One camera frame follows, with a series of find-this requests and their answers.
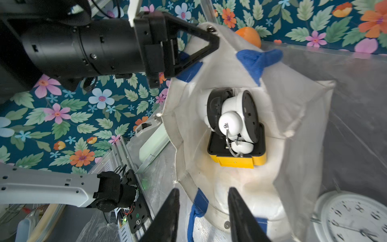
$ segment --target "alarm clock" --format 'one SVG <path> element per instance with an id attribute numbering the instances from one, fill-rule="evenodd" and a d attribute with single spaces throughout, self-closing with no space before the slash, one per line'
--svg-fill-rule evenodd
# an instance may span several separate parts
<path id="1" fill-rule="evenodd" d="M 350 192 L 328 192 L 317 200 L 314 231 L 320 242 L 387 242 L 387 207 Z"/>

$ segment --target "floral wallpaper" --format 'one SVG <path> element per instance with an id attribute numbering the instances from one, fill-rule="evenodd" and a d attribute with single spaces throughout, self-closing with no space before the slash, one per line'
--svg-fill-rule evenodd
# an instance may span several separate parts
<path id="1" fill-rule="evenodd" d="M 278 44 L 387 53 L 387 0 L 212 0 L 220 24 Z"/>

